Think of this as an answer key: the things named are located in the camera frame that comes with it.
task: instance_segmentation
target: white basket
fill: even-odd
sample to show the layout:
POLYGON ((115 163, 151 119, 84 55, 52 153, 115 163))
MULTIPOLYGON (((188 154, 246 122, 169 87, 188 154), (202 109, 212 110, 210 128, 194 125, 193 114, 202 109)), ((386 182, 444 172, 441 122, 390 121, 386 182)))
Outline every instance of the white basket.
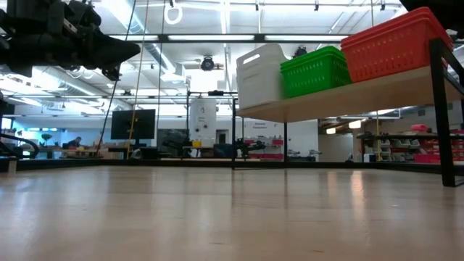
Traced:
POLYGON ((281 63, 287 61, 277 43, 269 43, 237 59, 240 109, 283 98, 281 63))

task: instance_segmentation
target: security camera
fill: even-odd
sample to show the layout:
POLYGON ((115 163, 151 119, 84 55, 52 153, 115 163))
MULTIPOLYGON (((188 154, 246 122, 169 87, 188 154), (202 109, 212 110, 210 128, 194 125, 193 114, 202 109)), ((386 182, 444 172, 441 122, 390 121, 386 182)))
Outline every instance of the security camera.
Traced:
POLYGON ((214 70, 215 68, 215 63, 212 61, 212 57, 204 57, 203 62, 202 62, 202 70, 209 72, 214 70))

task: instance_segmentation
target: plastic storage bin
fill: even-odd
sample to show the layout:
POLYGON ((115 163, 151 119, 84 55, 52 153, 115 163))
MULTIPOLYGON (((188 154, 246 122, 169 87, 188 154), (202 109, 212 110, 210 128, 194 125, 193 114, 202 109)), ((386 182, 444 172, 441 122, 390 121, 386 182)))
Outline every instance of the plastic storage bin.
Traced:
POLYGON ((286 98, 345 86, 352 82, 343 53, 333 46, 284 62, 281 73, 286 98))
POLYGON ((269 43, 237 59, 240 109, 282 100, 281 63, 287 58, 269 43))
POLYGON ((341 41, 353 82, 430 64, 429 41, 452 40, 428 7, 422 7, 341 41))

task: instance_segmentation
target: wooden floor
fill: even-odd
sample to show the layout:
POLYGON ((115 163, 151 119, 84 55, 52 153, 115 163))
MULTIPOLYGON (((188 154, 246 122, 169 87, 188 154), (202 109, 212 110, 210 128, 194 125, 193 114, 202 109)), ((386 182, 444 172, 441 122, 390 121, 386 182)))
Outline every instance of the wooden floor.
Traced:
POLYGON ((464 188, 380 170, 85 167, 0 178, 0 260, 464 260, 464 188))

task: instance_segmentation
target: person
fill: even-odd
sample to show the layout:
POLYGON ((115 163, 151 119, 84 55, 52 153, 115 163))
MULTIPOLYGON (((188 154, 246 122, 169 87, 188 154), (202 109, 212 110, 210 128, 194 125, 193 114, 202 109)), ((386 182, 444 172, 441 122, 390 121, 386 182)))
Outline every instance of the person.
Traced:
POLYGON ((80 141, 82 141, 81 137, 77 137, 73 139, 72 141, 68 142, 67 145, 71 147, 76 147, 78 148, 80 146, 80 141))

